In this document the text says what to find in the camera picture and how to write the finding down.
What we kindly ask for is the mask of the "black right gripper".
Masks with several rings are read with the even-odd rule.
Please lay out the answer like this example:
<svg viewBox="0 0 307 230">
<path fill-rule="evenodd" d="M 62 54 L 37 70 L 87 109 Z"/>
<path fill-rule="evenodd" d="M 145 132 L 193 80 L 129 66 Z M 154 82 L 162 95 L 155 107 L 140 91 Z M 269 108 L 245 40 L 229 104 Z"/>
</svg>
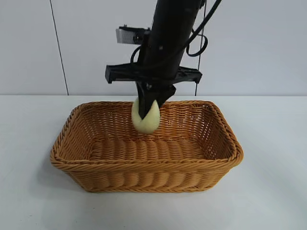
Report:
<svg viewBox="0 0 307 230">
<path fill-rule="evenodd" d="M 180 66 L 186 49 L 175 46 L 174 41 L 157 39 L 151 31 L 117 31 L 117 39 L 119 43 L 139 46 L 133 51 L 129 63 L 107 65 L 105 78 L 109 84 L 136 82 L 141 119 L 146 117 L 153 104 L 152 86 L 162 86 L 155 91 L 155 100 L 158 105 L 163 105 L 176 92 L 173 84 L 200 82 L 199 70 Z"/>
</svg>

